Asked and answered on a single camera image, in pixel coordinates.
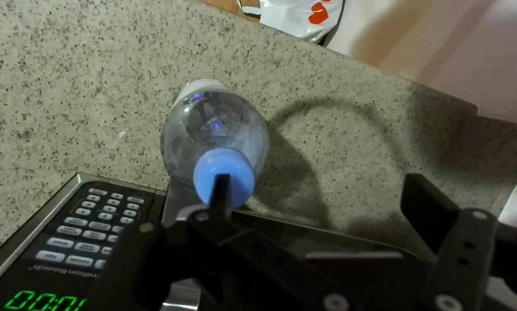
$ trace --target clear plastic bottle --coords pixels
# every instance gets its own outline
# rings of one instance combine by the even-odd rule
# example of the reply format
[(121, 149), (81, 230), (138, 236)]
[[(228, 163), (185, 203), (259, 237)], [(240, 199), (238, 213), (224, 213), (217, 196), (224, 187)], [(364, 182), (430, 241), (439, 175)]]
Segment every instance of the clear plastic bottle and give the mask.
[(216, 175), (230, 175), (233, 210), (252, 196), (268, 148), (259, 113), (214, 80), (197, 80), (181, 90), (160, 135), (169, 179), (193, 187), (209, 205)]

